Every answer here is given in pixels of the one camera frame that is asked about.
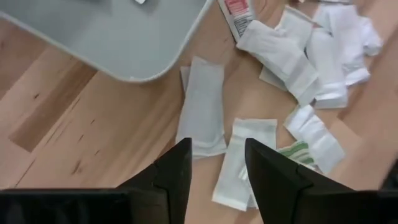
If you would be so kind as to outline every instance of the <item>green striped packet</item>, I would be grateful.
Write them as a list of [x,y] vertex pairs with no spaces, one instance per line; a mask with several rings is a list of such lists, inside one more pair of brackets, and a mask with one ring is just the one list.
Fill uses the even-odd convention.
[[281,153],[285,157],[288,157],[289,159],[295,162],[305,164],[308,166],[315,166],[315,162],[310,156],[309,146],[306,142],[297,141],[293,143],[291,146],[278,149],[277,152]]

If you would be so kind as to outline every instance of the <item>pile of packets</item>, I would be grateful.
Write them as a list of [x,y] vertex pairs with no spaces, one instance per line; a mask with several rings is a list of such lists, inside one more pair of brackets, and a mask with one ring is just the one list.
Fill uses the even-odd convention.
[[285,6],[276,28],[255,20],[250,0],[218,0],[238,49],[264,68],[259,78],[291,93],[298,106],[284,126],[297,140],[277,149],[276,119],[238,119],[229,145],[224,139],[222,65],[194,57],[182,67],[185,102],[176,142],[192,138],[193,158],[226,154],[212,201],[246,211],[257,207],[244,161],[244,143],[254,138],[288,158],[324,174],[344,158],[344,150],[314,108],[344,108],[347,87],[370,74],[364,55],[377,55],[382,40],[350,0],[323,0],[314,18]]

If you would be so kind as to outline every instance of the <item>wooden floor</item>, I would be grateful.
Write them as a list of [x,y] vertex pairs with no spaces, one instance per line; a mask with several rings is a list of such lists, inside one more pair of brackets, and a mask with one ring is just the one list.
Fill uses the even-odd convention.
[[[317,114],[344,147],[331,178],[377,189],[398,152],[398,1],[357,0],[385,40],[367,58],[371,80],[350,89],[349,107]],[[300,9],[309,15],[316,5]],[[283,3],[256,0],[261,21],[275,26]],[[178,73],[192,55],[225,64],[226,138],[235,117],[277,118],[278,146],[293,142],[282,127],[296,102],[258,79],[261,64],[234,48],[215,2],[176,66],[146,84],[119,82],[43,40],[0,21],[0,188],[115,187],[174,144],[183,103]],[[187,223],[261,223],[211,202],[223,156],[194,161]]]

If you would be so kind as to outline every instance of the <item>white paper wrapper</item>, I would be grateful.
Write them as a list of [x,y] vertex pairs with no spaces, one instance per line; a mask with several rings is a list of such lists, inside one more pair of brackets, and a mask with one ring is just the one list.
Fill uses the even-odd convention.
[[295,139],[308,143],[311,157],[324,174],[344,158],[344,150],[310,105],[297,107],[285,120],[284,126]]
[[189,67],[189,66],[182,66],[180,68],[182,88],[184,89],[184,92],[187,91],[190,71],[191,71],[191,67]]
[[244,145],[247,138],[254,138],[275,149],[277,120],[235,119],[233,133],[224,158],[212,201],[246,211],[252,195],[249,180],[242,179],[246,172]]
[[249,208],[256,208],[259,209],[259,206],[256,201],[256,196],[254,196],[253,189],[250,184],[249,174],[247,169],[242,169],[241,173],[239,174],[239,178],[246,184],[246,188],[250,191],[250,198],[248,201]]
[[318,70],[320,91],[315,97],[318,109],[345,108],[348,91],[333,37],[322,28],[314,29],[307,44],[307,57]]
[[297,46],[301,50],[304,50],[311,36],[312,27],[313,22],[311,18],[297,9],[286,5],[282,14],[282,19],[275,30],[282,32],[286,37],[294,40]]
[[346,85],[366,82],[370,73],[364,63],[362,30],[356,6],[322,4],[314,21],[332,33]]
[[192,138],[194,157],[215,156],[226,150],[223,81],[221,65],[193,58],[176,142]]
[[368,17],[360,16],[359,23],[365,53],[368,56],[378,55],[383,47],[383,40],[374,28],[372,20]]
[[236,45],[249,52],[282,80],[300,105],[318,93],[318,73],[297,43],[259,21],[252,21]]
[[278,78],[272,71],[270,71],[265,66],[261,70],[259,79],[279,88],[280,90],[287,91],[285,83],[283,83],[280,78]]

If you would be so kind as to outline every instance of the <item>red label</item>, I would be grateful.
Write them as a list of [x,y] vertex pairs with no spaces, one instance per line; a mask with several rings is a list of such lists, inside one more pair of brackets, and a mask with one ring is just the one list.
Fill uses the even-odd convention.
[[225,0],[225,4],[232,16],[238,16],[248,11],[249,5],[247,1],[250,0]]

